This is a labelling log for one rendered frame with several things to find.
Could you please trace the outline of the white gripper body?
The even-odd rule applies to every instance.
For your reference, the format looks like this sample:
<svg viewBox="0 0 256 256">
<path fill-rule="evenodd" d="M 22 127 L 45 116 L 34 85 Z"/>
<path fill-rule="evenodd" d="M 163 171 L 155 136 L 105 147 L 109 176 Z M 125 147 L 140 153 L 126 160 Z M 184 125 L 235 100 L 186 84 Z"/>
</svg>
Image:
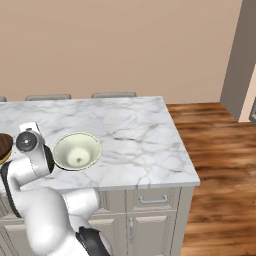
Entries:
<svg viewBox="0 0 256 256">
<path fill-rule="evenodd" d="M 28 123 L 21 124 L 19 126 L 19 130 L 21 132 L 33 131 L 33 132 L 35 132 L 37 134 L 41 134 L 41 132 L 39 130 L 39 127 L 38 127 L 36 122 L 28 122 Z"/>
</svg>

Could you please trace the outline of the beige cabinet door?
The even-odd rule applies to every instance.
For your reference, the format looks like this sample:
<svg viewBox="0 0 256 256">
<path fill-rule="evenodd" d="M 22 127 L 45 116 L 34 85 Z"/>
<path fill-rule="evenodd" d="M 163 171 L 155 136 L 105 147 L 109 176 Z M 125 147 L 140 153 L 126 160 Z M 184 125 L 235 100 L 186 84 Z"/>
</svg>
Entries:
<svg viewBox="0 0 256 256">
<path fill-rule="evenodd" d="M 23 222 L 5 222 L 2 230 L 14 256 L 34 256 L 31 251 Z"/>
<path fill-rule="evenodd" d="M 119 214 L 94 215 L 88 222 L 103 233 L 111 243 L 114 256 L 126 256 L 125 216 Z"/>
<path fill-rule="evenodd" d="M 129 240 L 129 217 L 134 218 L 134 241 Z M 176 213 L 151 212 L 127 217 L 129 256 L 169 256 Z"/>
</svg>

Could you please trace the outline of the brown round plate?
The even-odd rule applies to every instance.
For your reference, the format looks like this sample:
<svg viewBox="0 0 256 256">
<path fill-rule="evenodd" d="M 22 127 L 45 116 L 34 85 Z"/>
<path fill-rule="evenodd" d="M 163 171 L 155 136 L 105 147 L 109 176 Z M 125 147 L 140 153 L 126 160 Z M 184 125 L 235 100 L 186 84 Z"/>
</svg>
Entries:
<svg viewBox="0 0 256 256">
<path fill-rule="evenodd" d="M 13 138 L 9 134 L 0 133 L 0 165 L 11 155 Z"/>
</svg>

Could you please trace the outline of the cream round plate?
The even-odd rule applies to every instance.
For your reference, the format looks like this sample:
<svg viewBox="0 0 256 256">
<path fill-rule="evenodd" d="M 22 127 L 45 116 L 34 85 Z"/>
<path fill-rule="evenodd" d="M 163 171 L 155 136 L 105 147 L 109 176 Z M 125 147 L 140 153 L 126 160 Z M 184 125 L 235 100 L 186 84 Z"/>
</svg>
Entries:
<svg viewBox="0 0 256 256">
<path fill-rule="evenodd" d="M 101 156 L 101 143 L 92 134 L 70 133 L 62 137 L 53 147 L 55 164 L 67 171 L 80 171 L 90 168 Z"/>
</svg>

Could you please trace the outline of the beige drawer front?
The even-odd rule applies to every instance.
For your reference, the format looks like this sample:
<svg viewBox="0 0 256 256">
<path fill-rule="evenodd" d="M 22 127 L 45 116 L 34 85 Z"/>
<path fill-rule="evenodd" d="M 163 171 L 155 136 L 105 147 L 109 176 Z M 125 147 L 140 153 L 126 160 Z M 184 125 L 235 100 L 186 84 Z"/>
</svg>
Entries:
<svg viewBox="0 0 256 256">
<path fill-rule="evenodd" d="M 138 189 L 127 192 L 129 211 L 175 210 L 179 188 Z"/>
<path fill-rule="evenodd" d="M 101 204 L 99 213 L 124 213 L 125 193 L 123 190 L 100 191 Z"/>
</svg>

